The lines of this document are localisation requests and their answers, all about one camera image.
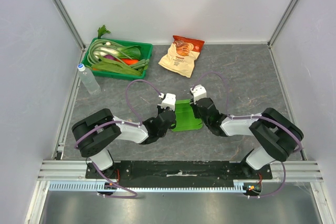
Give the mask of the green paper box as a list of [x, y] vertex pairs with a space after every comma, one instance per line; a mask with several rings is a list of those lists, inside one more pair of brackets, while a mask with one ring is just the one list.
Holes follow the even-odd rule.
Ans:
[[190, 100], [177, 100], [175, 103], [176, 125], [173, 132], [199, 130], [203, 127], [201, 119], [194, 116]]

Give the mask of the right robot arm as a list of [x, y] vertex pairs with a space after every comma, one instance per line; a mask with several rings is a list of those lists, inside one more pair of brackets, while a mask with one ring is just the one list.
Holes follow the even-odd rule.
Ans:
[[243, 159], [244, 166], [260, 170], [273, 161], [285, 162], [302, 149], [302, 130], [274, 108], [247, 116], [220, 113], [211, 98], [192, 99], [194, 116], [216, 136], [254, 136], [260, 146]]

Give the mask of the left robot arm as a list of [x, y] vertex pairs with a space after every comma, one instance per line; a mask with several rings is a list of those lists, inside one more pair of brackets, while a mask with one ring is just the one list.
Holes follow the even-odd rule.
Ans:
[[114, 140], [131, 141], [148, 145], [165, 137], [176, 125], [173, 110], [158, 109], [156, 117], [142, 123], [124, 121], [112, 115], [109, 109], [102, 109], [75, 123], [71, 130], [76, 140], [75, 149], [84, 158], [89, 158], [100, 171], [113, 166], [113, 158], [107, 147]]

